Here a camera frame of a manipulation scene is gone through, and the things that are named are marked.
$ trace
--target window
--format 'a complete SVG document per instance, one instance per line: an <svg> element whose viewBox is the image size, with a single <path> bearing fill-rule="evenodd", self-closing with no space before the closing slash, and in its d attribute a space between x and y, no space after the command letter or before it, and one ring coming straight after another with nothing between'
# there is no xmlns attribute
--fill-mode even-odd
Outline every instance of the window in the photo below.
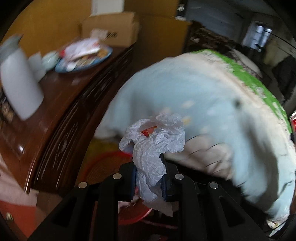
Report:
<svg viewBox="0 0 296 241"><path fill-rule="evenodd" d="M258 46L264 47L270 36L271 31L272 29L257 23L255 25L255 31L251 35L250 47L261 51Z"/></svg>

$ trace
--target plate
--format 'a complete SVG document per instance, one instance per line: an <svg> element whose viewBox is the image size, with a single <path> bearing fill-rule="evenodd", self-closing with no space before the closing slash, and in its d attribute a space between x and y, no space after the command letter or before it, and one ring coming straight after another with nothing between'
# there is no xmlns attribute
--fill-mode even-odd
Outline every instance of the plate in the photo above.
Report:
<svg viewBox="0 0 296 241"><path fill-rule="evenodd" d="M102 63L105 59L109 58L109 56L113 52L113 49L111 47L107 47L106 50L108 51L108 54L105 57L103 57L103 58L95 57L94 62L91 63L90 65L86 65L86 66L83 66L83 67L76 66L76 67L73 68L72 71L67 71L66 61L65 61L65 59L61 59L57 63L57 65L55 66L54 71L55 72L58 72L58 73L72 73L72 72L76 72L76 71L80 71L80 70L85 70L85 69L92 68L95 65Z"/></svg>

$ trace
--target plastic bag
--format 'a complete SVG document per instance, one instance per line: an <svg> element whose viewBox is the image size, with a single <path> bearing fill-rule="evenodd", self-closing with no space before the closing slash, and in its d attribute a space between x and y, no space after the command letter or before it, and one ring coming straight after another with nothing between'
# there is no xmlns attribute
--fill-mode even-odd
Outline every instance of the plastic bag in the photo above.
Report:
<svg viewBox="0 0 296 241"><path fill-rule="evenodd" d="M172 207L161 194L160 179L166 174L165 165L159 158L167 151L183 151L185 132L181 116L161 113L149 119L141 119L127 128L119 143L119 149L133 141L133 162L137 167L136 185L144 204L172 216Z"/></svg>
<svg viewBox="0 0 296 241"><path fill-rule="evenodd" d="M95 54L101 49L99 40L96 38L83 39L75 42L64 50L64 58L72 61L85 55Z"/></svg>

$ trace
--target white thermos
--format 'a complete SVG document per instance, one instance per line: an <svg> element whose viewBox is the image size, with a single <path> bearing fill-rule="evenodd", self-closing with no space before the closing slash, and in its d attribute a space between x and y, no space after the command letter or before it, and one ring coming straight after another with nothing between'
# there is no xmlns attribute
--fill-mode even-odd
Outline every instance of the white thermos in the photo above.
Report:
<svg viewBox="0 0 296 241"><path fill-rule="evenodd" d="M39 108L44 95L18 46L20 39L13 35L0 46L0 76L10 105L21 120L26 120Z"/></svg>

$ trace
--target pillow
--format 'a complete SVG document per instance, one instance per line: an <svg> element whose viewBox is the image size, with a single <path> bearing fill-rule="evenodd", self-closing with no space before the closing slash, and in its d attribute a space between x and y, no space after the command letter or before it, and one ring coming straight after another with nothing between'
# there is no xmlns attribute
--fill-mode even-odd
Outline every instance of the pillow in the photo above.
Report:
<svg viewBox="0 0 296 241"><path fill-rule="evenodd" d="M259 69L259 67L252 61L250 60L246 55L243 55L241 52L239 52L238 50L234 49L232 50L236 56L240 59L240 61L245 64L246 66L248 66L251 70L253 70L254 72L256 72L261 78L262 73Z"/></svg>

